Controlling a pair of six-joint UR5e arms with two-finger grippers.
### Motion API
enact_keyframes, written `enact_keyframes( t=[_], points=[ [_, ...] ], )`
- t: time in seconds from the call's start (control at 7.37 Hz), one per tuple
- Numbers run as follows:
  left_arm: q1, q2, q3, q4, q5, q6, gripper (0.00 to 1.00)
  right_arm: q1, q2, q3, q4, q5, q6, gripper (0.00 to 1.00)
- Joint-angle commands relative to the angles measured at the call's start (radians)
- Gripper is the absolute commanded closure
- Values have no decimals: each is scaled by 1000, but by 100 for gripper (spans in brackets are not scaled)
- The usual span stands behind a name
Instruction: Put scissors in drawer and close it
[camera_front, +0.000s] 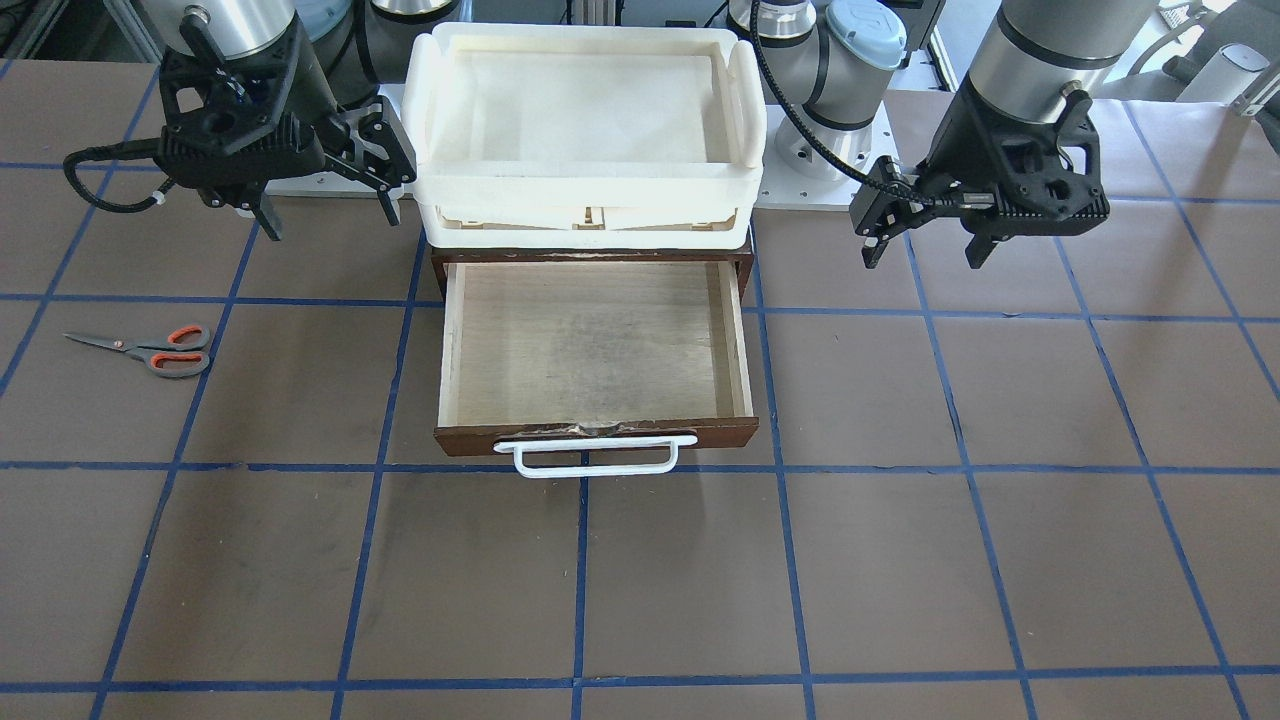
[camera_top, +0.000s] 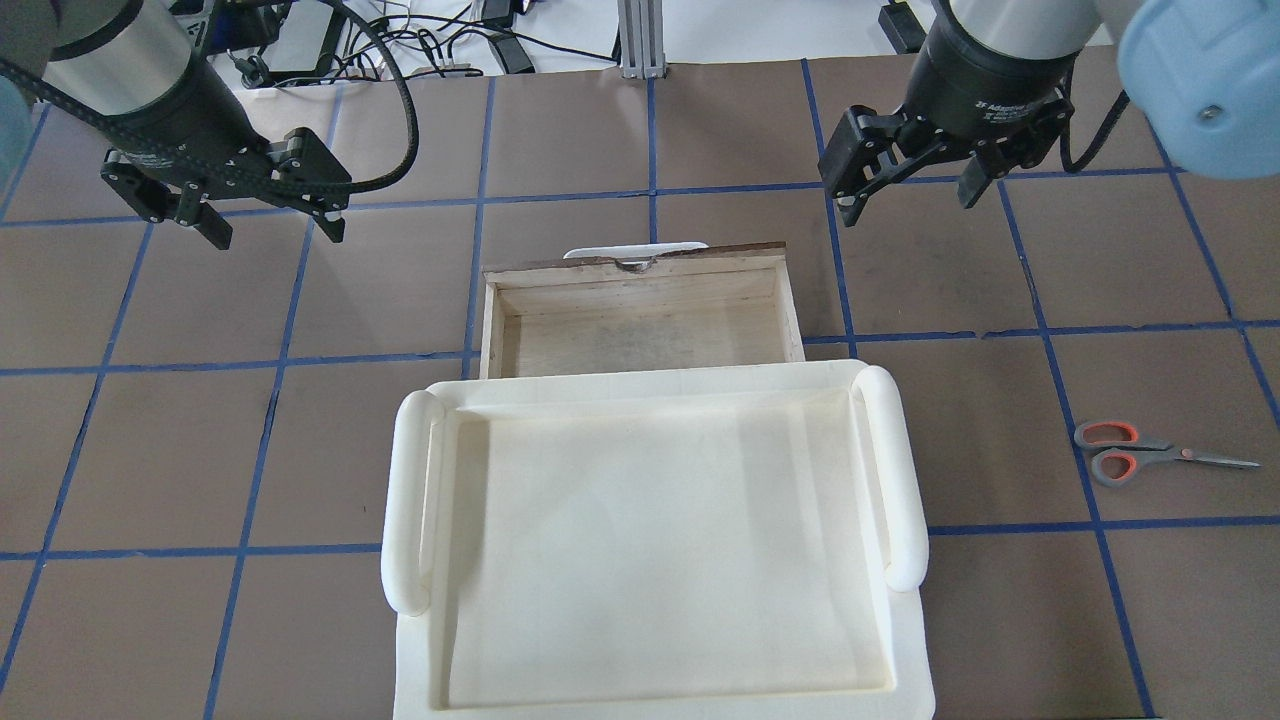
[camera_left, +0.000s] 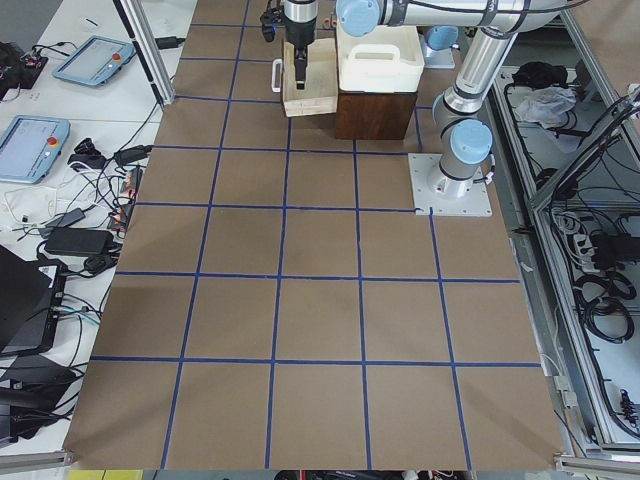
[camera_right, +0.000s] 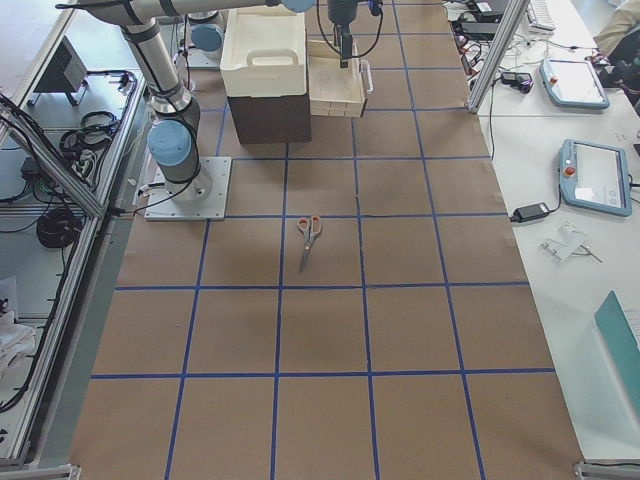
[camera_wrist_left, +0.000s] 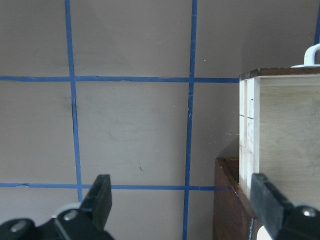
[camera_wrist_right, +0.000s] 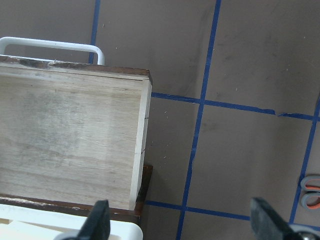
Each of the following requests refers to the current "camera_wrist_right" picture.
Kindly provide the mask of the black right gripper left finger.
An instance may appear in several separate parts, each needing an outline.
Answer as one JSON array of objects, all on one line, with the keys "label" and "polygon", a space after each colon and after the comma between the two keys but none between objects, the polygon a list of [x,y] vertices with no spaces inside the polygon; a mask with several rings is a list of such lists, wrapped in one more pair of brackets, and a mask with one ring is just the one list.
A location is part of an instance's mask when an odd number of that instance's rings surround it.
[{"label": "black right gripper left finger", "polygon": [[78,240],[108,240],[111,232],[108,200],[95,203],[77,234]]}]

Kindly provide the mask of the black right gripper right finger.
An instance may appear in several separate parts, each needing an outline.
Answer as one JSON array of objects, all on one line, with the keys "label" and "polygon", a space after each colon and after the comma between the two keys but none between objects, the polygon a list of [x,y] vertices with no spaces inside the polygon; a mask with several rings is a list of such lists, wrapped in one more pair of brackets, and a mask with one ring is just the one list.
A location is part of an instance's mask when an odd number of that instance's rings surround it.
[{"label": "black right gripper right finger", "polygon": [[250,200],[250,225],[256,240],[299,239],[299,234],[261,197]]}]

